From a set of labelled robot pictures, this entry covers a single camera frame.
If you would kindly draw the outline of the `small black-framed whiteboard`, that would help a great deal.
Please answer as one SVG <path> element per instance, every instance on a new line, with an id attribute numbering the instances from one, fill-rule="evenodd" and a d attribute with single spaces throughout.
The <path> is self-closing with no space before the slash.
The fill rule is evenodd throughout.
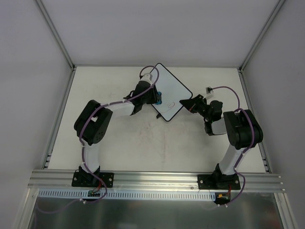
<path id="1" fill-rule="evenodd" d="M 152 82 L 161 93 L 161 103 L 152 107 L 158 112 L 158 116 L 169 122 L 182 109 L 181 100 L 191 99 L 193 93 L 163 64 L 158 63 L 151 70 Z"/>

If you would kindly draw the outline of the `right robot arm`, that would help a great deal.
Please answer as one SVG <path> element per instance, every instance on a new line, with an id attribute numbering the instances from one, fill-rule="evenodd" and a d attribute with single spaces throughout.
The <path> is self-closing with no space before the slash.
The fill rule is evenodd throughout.
<path id="1" fill-rule="evenodd" d="M 244 155 L 263 140 L 263 131 L 250 110 L 222 112 L 223 103 L 217 100 L 207 103 L 206 98 L 198 95 L 192 99 L 180 100 L 192 114 L 203 117 L 204 129 L 209 136 L 226 134 L 228 149 L 210 175 L 197 176 L 200 190 L 240 190 L 237 168 Z"/>

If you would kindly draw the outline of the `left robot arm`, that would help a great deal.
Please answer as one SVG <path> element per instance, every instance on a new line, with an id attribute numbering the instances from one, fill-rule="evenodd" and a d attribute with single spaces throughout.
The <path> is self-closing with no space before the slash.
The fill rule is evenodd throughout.
<path id="1" fill-rule="evenodd" d="M 140 80 L 135 89 L 121 101 L 101 104 L 90 100 L 74 124 L 82 146 L 81 165 L 73 174 L 73 187 L 112 187 L 110 173 L 103 173 L 99 163 L 99 143 L 104 138 L 111 119 L 130 116 L 145 104 L 162 103 L 162 93 L 155 84 Z"/>

